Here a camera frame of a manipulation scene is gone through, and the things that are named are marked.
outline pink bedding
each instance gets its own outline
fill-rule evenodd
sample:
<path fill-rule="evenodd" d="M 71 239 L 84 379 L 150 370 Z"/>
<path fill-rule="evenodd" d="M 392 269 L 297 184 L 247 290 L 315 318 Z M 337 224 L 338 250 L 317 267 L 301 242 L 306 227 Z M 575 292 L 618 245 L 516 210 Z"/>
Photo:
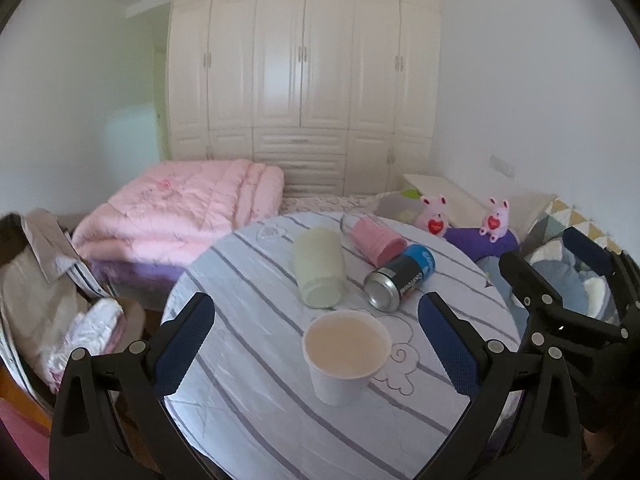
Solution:
<path fill-rule="evenodd" d="M 186 267 L 213 242 L 278 214 L 284 174 L 248 160 L 165 162 L 147 170 L 76 228 L 87 260 Z"/>

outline pink bunny plush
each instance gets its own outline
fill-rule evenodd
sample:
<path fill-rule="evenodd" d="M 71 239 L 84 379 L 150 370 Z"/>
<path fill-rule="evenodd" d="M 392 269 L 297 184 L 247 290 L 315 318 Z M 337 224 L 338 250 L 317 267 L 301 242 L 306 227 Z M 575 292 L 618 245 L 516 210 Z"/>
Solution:
<path fill-rule="evenodd" d="M 420 197 L 424 211 L 415 220 L 414 226 L 432 235 L 443 237 L 449 227 L 447 219 L 447 199 L 440 195 L 437 199 Z"/>
<path fill-rule="evenodd" d="M 484 217 L 480 236 L 489 233 L 489 241 L 495 244 L 498 238 L 502 238 L 509 230 L 509 202 L 503 200 L 498 205 L 494 198 L 490 198 L 489 202 L 494 206 L 494 210 Z"/>

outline striped tablecloth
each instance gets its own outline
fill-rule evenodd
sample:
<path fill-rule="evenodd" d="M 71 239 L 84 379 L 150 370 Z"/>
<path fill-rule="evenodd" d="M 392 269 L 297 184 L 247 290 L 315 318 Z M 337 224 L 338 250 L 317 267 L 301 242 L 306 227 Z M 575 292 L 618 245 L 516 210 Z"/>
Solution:
<path fill-rule="evenodd" d="M 388 328 L 394 346 L 383 370 L 354 404 L 336 408 L 314 395 L 302 334 L 322 311 L 304 306 L 292 266 L 292 241 L 314 226 L 340 232 L 340 214 L 297 213 L 268 221 L 278 238 L 253 224 L 218 241 L 180 278 L 164 320 L 201 290 L 216 321 L 167 408 L 196 449 L 236 480 L 409 480 L 428 462 L 463 413 L 417 322 L 414 293 L 401 311 L 371 308 L 362 283 L 372 267 L 342 237 L 347 292 L 336 308 L 366 309 Z M 437 291 L 485 338 L 518 347 L 513 319 L 498 291 L 461 251 L 424 231 L 388 221 L 411 242 L 431 248 Z"/>

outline purple pillow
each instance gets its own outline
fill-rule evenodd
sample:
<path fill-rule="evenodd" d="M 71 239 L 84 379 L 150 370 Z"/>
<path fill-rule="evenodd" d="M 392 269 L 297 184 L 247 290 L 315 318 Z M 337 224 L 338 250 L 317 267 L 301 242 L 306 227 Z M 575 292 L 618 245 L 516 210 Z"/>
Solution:
<path fill-rule="evenodd" d="M 507 231 L 502 238 L 498 238 L 495 244 L 489 241 L 489 235 L 480 236 L 476 227 L 454 228 L 450 227 L 444 235 L 444 239 L 451 245 L 459 248 L 473 262 L 485 256 L 502 256 L 509 251 L 518 249 L 518 240 L 511 231 Z"/>

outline blue gripper pad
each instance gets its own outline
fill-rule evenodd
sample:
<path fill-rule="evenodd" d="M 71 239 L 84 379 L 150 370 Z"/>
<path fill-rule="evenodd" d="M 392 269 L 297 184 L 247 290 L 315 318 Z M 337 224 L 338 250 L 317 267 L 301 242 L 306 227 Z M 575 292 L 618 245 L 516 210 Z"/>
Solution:
<path fill-rule="evenodd" d="M 575 227 L 564 230 L 562 243 L 600 276 L 609 276 L 613 272 L 609 253 Z"/>
<path fill-rule="evenodd" d="M 147 363 L 159 397 L 176 392 L 211 330 L 215 316 L 213 300 L 207 294 L 198 292 L 180 314 L 174 320 L 163 323 L 149 341 L 151 350 L 147 355 Z"/>
<path fill-rule="evenodd" d="M 418 322 L 456 391 L 473 400 L 488 367 L 484 340 L 435 292 L 420 299 Z"/>

